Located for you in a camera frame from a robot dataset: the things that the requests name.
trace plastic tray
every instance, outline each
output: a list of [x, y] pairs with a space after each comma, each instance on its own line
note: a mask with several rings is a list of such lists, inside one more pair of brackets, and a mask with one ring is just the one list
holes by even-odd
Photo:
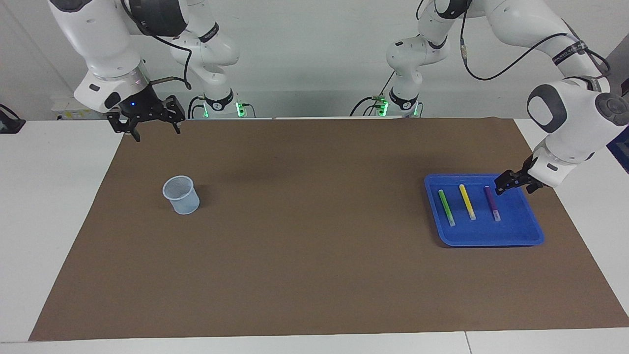
[[[494, 191], [497, 174], [431, 174], [425, 185], [435, 216], [439, 237], [452, 247], [536, 246], [544, 234], [521, 189], [507, 191], [500, 197]], [[470, 220], [459, 185], [465, 185], [472, 201], [476, 220]], [[496, 222], [484, 187], [490, 186], [501, 222]], [[443, 190], [452, 209], [456, 226], [451, 227], [439, 199]]]

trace brown tabletop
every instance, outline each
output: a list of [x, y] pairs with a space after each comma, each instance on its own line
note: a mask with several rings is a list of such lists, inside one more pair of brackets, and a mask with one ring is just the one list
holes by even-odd
[[[423, 179], [530, 155], [511, 120], [163, 123], [125, 137], [31, 340], [629, 326], [555, 192], [546, 242], [448, 248]], [[175, 214], [186, 174], [201, 208]]]

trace white table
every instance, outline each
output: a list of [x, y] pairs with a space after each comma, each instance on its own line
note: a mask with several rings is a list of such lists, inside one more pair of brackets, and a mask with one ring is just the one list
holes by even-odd
[[[531, 146], [543, 138], [533, 122], [517, 123]], [[28, 122], [0, 135], [0, 353], [629, 353], [628, 328], [22, 343], [120, 139], [105, 121]], [[601, 151], [557, 194], [627, 311], [629, 175]]]

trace black cable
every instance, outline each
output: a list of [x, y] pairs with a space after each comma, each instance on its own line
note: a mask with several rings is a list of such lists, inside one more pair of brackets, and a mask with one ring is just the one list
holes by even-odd
[[501, 72], [497, 73], [494, 76], [491, 77], [479, 77], [477, 75], [475, 75], [469, 68], [469, 66], [467, 65], [467, 50], [465, 50], [465, 40], [464, 40], [464, 32], [465, 32], [465, 22], [467, 21], [467, 11], [469, 9], [469, 4], [468, 7], [465, 11], [465, 13], [463, 14], [463, 23], [461, 24], [461, 36], [460, 36], [460, 41], [461, 41], [461, 56], [463, 58], [463, 65], [465, 66], [465, 69], [467, 70], [467, 72], [474, 78], [480, 81], [490, 81], [493, 79], [496, 79], [497, 77], [501, 76], [502, 74], [504, 74], [505, 72], [507, 72], [508, 70], [510, 70], [512, 67], [514, 67], [517, 63], [519, 63], [522, 59], [524, 59], [524, 57], [526, 57], [530, 52], [533, 52], [537, 47], [539, 47], [540, 45], [544, 44], [546, 41], [551, 40], [555, 37], [561, 37], [561, 36], [567, 36], [568, 33], [555, 33], [553, 35], [550, 35], [546, 38], [544, 38], [543, 40], [537, 42], [534, 46], [530, 47], [526, 52], [524, 52], [524, 54], [522, 54], [519, 58], [517, 58], [514, 62], [512, 62], [509, 66], [505, 67]]
[[372, 105], [372, 106], [369, 106], [369, 107], [365, 108], [365, 111], [362, 113], [363, 117], [367, 116], [367, 111], [369, 110], [369, 108], [371, 108], [371, 111], [374, 111], [374, 108], [378, 108], [378, 106], [377, 105]]
[[182, 83], [186, 83], [185, 80], [183, 80], [180, 77], [174, 77], [174, 76], [168, 76], [168, 77], [163, 77], [161, 79], [157, 79], [157, 80], [152, 80], [150, 82], [151, 85], [159, 85], [159, 84], [163, 84], [163, 83], [167, 83], [169, 81], [180, 81]]
[[190, 119], [194, 119], [194, 110], [197, 108], [203, 108], [205, 110], [205, 106], [204, 105], [196, 105], [194, 106], [194, 108], [192, 109], [192, 115], [190, 116]]
[[251, 103], [243, 103], [242, 106], [243, 107], [251, 107], [251, 109], [253, 110], [253, 117], [254, 118], [258, 118], [258, 116], [255, 114], [255, 107]]
[[577, 79], [577, 80], [581, 80], [581, 81], [583, 81], [584, 83], [588, 84], [588, 86], [591, 84], [591, 83], [589, 82], [589, 80], [587, 80], [585, 77], [581, 77], [581, 76], [568, 76], [568, 77], [564, 77], [564, 80], [565, 80], [565, 79]]
[[[539, 47], [540, 45], [544, 44], [545, 42], [555, 38], [555, 37], [561, 37], [561, 36], [568, 36], [568, 33], [555, 33], [553, 35], [550, 35], [546, 38], [544, 38], [543, 40], [537, 42], [534, 46], [530, 47], [526, 52], [524, 52], [524, 54], [522, 54], [519, 58], [517, 58], [514, 62], [512, 62], [509, 66], [505, 67], [501, 72], [497, 73], [494, 76], [491, 77], [479, 77], [477, 75], [475, 75], [469, 68], [469, 66], [467, 65], [467, 49], [465, 49], [465, 40], [464, 40], [464, 31], [465, 31], [465, 22], [467, 21], [467, 11], [469, 9], [469, 3], [467, 6], [467, 9], [465, 10], [465, 13], [463, 14], [463, 23], [461, 24], [461, 36], [460, 36], [460, 41], [461, 41], [461, 47], [462, 47], [462, 52], [461, 52], [461, 56], [463, 58], [463, 65], [465, 66], [465, 69], [467, 70], [467, 72], [474, 78], [477, 80], [481, 80], [481, 81], [490, 81], [493, 79], [496, 79], [497, 77], [499, 77], [500, 75], [504, 74], [505, 72], [507, 72], [508, 70], [510, 70], [512, 67], [514, 67], [517, 63], [519, 63], [522, 59], [524, 59], [524, 57], [526, 57], [530, 52], [533, 52], [537, 47]], [[597, 57], [598, 59], [601, 60], [601, 62], [603, 62], [603, 64], [607, 67], [607, 71], [605, 73], [603, 73], [602, 75], [595, 77], [595, 79], [601, 79], [603, 77], [606, 77], [610, 74], [611, 72], [611, 66], [610, 63], [603, 58], [603, 56], [599, 55], [598, 53], [596, 53], [595, 51], [591, 50], [591, 49], [585, 49], [585, 51], [595, 57]]]
[[202, 98], [200, 98], [199, 96], [195, 96], [193, 99], [190, 100], [190, 104], [188, 105], [188, 119], [192, 118], [192, 105], [197, 100], [202, 100]]
[[358, 107], [360, 107], [360, 105], [362, 105], [363, 103], [369, 101], [369, 100], [373, 100], [373, 98], [371, 96], [369, 97], [365, 97], [362, 100], [360, 100], [353, 108], [352, 112], [350, 113], [350, 117], [353, 117], [353, 114], [356, 112], [356, 110], [358, 109]]
[[424, 3], [424, 0], [421, 0], [421, 1], [420, 1], [420, 5], [419, 5], [419, 6], [417, 6], [417, 11], [415, 11], [415, 18], [416, 18], [418, 21], [420, 20], [420, 8], [421, 8], [421, 5], [423, 5], [423, 3]]
[[610, 62], [607, 61], [607, 59], [603, 58], [602, 55], [598, 54], [597, 52], [591, 50], [591, 49], [586, 49], [586, 53], [591, 54], [595, 57], [597, 57], [598, 59], [601, 60], [601, 62], [603, 62], [603, 64], [605, 65], [605, 67], [607, 68], [607, 71], [605, 71], [604, 73], [602, 73], [602, 75], [595, 77], [595, 79], [602, 79], [604, 77], [607, 77], [611, 74], [611, 65]]
[[421, 105], [421, 111], [420, 111], [420, 116], [419, 116], [419, 118], [421, 118], [421, 115], [424, 114], [424, 104], [423, 102], [419, 102], [418, 105]]
[[[380, 95], [379, 96], [384, 95], [384, 90], [387, 88], [387, 86], [391, 82], [391, 79], [393, 78], [393, 75], [395, 75], [395, 70], [393, 70], [393, 72], [391, 73], [391, 76], [389, 76], [389, 79], [387, 80], [387, 83], [384, 84], [384, 86], [382, 87], [382, 90], [380, 90]], [[369, 112], [369, 115], [371, 116], [371, 113], [373, 113], [373, 112], [374, 112], [374, 109], [372, 108], [371, 111]]]
[[5, 111], [9, 112], [10, 114], [12, 114], [15, 118], [19, 119], [19, 116], [17, 114], [15, 114], [15, 112], [12, 109], [10, 109], [9, 107], [7, 107], [7, 106], [5, 106], [5, 105], [3, 105], [1, 103], [0, 103], [0, 107], [3, 110], [5, 110]]
[[152, 33], [146, 26], [144, 26], [142, 23], [140, 23], [138, 20], [136, 20], [133, 15], [131, 14], [131, 11], [129, 10], [129, 8], [126, 7], [125, 4], [125, 0], [120, 0], [120, 3], [122, 4], [123, 9], [125, 10], [126, 14], [129, 16], [129, 18], [131, 18], [131, 20], [136, 24], [136, 26], [138, 26], [139, 28], [144, 29], [144, 32], [153, 37], [154, 39], [168, 45], [169, 47], [173, 47], [179, 50], [183, 50], [185, 52], [188, 52], [188, 58], [186, 59], [186, 64], [184, 65], [184, 78], [181, 79], [179, 77], [175, 77], [174, 79], [177, 81], [181, 81], [186, 85], [186, 89], [188, 90], [192, 90], [192, 84], [190, 84], [190, 82], [188, 82], [188, 65], [190, 64], [190, 59], [192, 58], [192, 50], [188, 49], [188, 48], [184, 48], [184, 47], [180, 47], [176, 44], [170, 43], [166, 40], [163, 40], [161, 38], [159, 38], [158, 36], [156, 36], [156, 34]]

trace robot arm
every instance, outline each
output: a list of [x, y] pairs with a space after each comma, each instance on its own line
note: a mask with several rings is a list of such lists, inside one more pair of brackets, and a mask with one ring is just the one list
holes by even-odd
[[[496, 180], [498, 194], [524, 185], [529, 193], [544, 185], [560, 185], [629, 124], [627, 102], [609, 93], [609, 82], [587, 45], [542, 0], [429, 0], [418, 22], [420, 34], [392, 44], [387, 51], [387, 61], [396, 71], [389, 92], [392, 114], [413, 114], [421, 86], [419, 66], [445, 58], [447, 33], [466, 13], [485, 16], [503, 43], [546, 53], [565, 77], [537, 87], [530, 95], [529, 116], [548, 136], [521, 171], [507, 171]], [[461, 45], [467, 65], [463, 41]]]
[[[140, 141], [138, 123], [150, 120], [169, 122], [179, 133], [186, 119], [175, 96], [161, 101], [131, 46], [129, 31], [120, 6], [145, 15], [136, 18], [157, 35], [173, 35], [185, 29], [187, 8], [179, 0], [49, 0], [50, 9], [74, 49], [85, 58], [87, 75], [74, 96], [87, 107], [107, 113], [117, 133], [131, 134]], [[111, 110], [119, 106], [127, 118]]]
[[[203, 100], [211, 117], [242, 115], [238, 93], [231, 88], [221, 67], [238, 62], [240, 49], [225, 35], [214, 19], [208, 0], [187, 0], [189, 22], [186, 30], [171, 43], [192, 50], [189, 68], [203, 85]], [[177, 49], [172, 56], [181, 65], [187, 55]]]

